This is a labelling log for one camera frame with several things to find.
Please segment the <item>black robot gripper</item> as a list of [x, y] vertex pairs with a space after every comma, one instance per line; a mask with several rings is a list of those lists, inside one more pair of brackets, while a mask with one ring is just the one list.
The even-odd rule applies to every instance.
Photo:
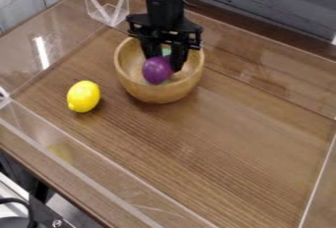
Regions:
[[129, 34], [141, 40], [147, 59], [162, 55], [161, 43], [171, 44], [173, 71], [181, 72], [190, 49], [201, 49], [205, 29], [186, 17], [185, 0], [146, 0], [146, 12], [126, 16]]

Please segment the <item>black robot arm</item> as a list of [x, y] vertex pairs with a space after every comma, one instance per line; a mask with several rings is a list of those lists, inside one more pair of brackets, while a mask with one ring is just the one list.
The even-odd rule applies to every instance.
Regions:
[[147, 12], [130, 14], [129, 35], [141, 41], [146, 58], [162, 56], [162, 45], [171, 46], [170, 65], [181, 72], [190, 50], [202, 49], [203, 27], [186, 17], [186, 0], [146, 0]]

